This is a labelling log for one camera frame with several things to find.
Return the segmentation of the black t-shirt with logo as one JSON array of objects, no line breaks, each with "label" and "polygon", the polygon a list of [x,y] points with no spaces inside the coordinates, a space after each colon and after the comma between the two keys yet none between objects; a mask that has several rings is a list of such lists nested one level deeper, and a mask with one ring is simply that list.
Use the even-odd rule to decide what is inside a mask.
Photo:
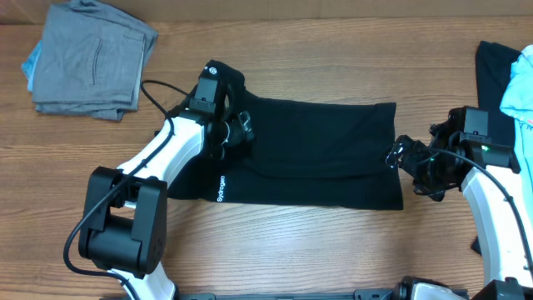
[{"label": "black t-shirt with logo", "polygon": [[221,159],[199,155],[169,187],[177,200],[401,210],[396,168],[385,163],[395,140],[396,104],[342,105],[258,97],[244,75],[211,60],[247,112],[255,137]]}]

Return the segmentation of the light blue printed shirt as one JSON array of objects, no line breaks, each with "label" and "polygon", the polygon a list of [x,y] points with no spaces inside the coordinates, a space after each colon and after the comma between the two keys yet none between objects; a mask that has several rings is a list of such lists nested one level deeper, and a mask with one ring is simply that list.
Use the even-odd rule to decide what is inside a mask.
[{"label": "light blue printed shirt", "polygon": [[515,151],[521,168],[532,175],[532,46],[525,47],[511,64],[510,82],[500,110],[515,121]]}]

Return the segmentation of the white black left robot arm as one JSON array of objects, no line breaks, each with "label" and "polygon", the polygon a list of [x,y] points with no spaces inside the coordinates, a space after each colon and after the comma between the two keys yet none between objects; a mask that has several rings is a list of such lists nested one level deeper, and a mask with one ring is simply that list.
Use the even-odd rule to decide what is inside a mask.
[{"label": "white black left robot arm", "polygon": [[67,267],[118,280],[129,299],[177,299],[162,266],[167,239],[167,190],[194,158],[222,160],[253,139],[248,112],[234,113],[245,86],[240,76],[203,74],[184,103],[165,111],[162,130],[117,168],[91,174],[83,217],[63,249]]}]

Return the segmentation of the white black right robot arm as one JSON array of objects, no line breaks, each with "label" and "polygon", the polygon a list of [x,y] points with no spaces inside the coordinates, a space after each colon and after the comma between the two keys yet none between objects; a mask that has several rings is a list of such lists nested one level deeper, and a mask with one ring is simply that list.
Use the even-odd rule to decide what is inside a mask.
[{"label": "white black right robot arm", "polygon": [[411,175],[419,196],[440,202],[451,189],[462,193],[483,259],[484,287],[477,299],[530,299],[531,205],[514,149],[493,143],[488,124],[486,111],[454,108],[445,122],[431,125],[429,145],[400,135],[386,164]]}]

